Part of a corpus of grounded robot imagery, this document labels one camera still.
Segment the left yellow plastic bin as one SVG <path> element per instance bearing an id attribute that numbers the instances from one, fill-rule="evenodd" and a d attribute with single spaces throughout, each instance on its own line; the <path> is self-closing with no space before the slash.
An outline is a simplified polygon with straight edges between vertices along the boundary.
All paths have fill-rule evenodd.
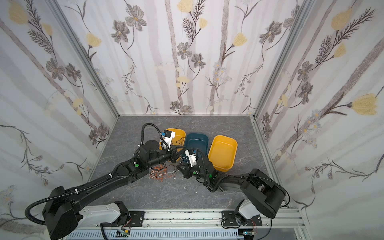
<path id="1" fill-rule="evenodd" d="M 186 132 L 181 129 L 173 129 L 173 128 L 168 128 L 166 130 L 170 130 L 176 133 L 176 136 L 172 140 L 172 145 L 171 146 L 183 146 L 184 140 L 186 137 Z"/>

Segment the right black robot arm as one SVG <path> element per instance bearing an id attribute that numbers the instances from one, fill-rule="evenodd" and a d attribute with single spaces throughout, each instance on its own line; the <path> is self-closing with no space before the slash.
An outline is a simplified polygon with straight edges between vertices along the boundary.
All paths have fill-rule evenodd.
<path id="1" fill-rule="evenodd" d="M 183 177 L 195 177 L 211 193 L 234 191 L 243 193 L 260 214 L 274 219 L 288 192 L 259 169 L 242 175 L 231 175 L 214 169 L 212 163 L 199 160 L 197 165 L 177 165 Z"/>

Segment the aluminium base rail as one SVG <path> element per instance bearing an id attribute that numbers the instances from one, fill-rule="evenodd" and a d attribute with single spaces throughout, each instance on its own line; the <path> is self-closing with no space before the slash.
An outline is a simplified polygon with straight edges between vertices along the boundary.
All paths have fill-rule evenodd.
<path id="1" fill-rule="evenodd" d="M 222 227 L 222 211 L 225 210 L 142 210 L 145 212 L 140 227 L 103 227 L 98 224 L 81 227 L 78 230 L 118 230 L 129 233 L 131 230 L 201 230 L 225 229 Z M 260 227 L 240 227 L 236 229 L 243 240 L 309 240 L 301 214 L 296 209 L 282 209 L 274 219 L 261 215 Z"/>

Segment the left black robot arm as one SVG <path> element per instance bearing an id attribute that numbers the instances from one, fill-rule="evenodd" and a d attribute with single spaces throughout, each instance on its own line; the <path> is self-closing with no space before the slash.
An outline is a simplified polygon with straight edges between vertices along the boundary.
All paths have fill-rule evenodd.
<path id="1" fill-rule="evenodd" d="M 81 210 L 98 198 L 146 176 L 152 167 L 167 161 L 175 163 L 180 157 L 178 147 L 172 140 L 176 133 L 169 130 L 158 131 L 159 140 L 144 141 L 146 123 L 141 130 L 141 141 L 134 156 L 117 164 L 113 170 L 91 182 L 64 189 L 60 186 L 52 190 L 48 198 L 38 200 L 25 209 L 25 217 L 38 225 L 46 226 L 50 239 L 59 240 L 73 232 L 85 219 Z"/>

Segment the right yellow plastic bin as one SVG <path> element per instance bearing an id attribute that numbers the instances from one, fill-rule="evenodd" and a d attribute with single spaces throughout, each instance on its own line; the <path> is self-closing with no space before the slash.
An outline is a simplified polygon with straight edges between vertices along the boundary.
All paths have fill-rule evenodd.
<path id="1" fill-rule="evenodd" d="M 216 170 L 228 172 L 234 165 L 237 148 L 235 139 L 217 135 L 212 142 L 208 158 Z"/>

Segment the teal plastic bin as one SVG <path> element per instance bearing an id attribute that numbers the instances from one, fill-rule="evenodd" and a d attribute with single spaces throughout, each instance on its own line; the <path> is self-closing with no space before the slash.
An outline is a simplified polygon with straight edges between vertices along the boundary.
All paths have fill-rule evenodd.
<path id="1" fill-rule="evenodd" d="M 183 146 L 188 149 L 199 149 L 197 159 L 202 155 L 206 156 L 208 153 L 209 137 L 200 133 L 190 133 L 186 136 Z"/>

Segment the yellow plastic bin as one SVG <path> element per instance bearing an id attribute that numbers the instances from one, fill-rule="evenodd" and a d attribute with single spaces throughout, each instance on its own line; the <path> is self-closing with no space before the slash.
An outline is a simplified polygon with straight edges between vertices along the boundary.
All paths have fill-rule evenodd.
<path id="1" fill-rule="evenodd" d="M 228 172 L 234 165 L 237 148 L 235 139 L 217 135 L 212 142 L 208 158 L 216 170 Z"/>
<path id="2" fill-rule="evenodd" d="M 172 140 L 172 145 L 171 146 L 183 146 L 184 140 L 186 137 L 186 132 L 181 129 L 173 129 L 173 128 L 168 128 L 166 130 L 170 130 L 176 133 L 176 136 Z"/>

